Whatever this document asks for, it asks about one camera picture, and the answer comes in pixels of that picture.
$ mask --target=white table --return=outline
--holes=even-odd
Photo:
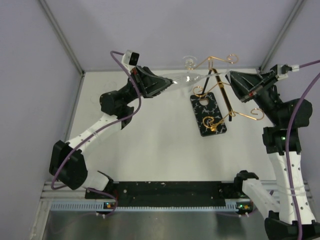
[[[177,72],[183,70],[154,71],[157,75]],[[206,74],[207,70],[196,72]],[[203,86],[204,81],[196,85]],[[101,94],[118,90],[126,82],[122,71],[87,72],[70,137],[101,117]],[[207,89],[215,83],[211,78]],[[254,101],[241,103],[230,87],[225,89],[235,111],[250,114],[257,107]],[[225,116],[228,110],[219,88],[213,93]],[[227,120],[226,133],[202,137],[189,96],[182,90],[164,92],[143,99],[131,123],[103,142],[90,155],[88,165],[115,181],[232,181],[241,170],[255,172],[261,180],[275,180],[262,139],[263,127],[271,125],[267,117],[254,121],[237,115],[232,122]]]

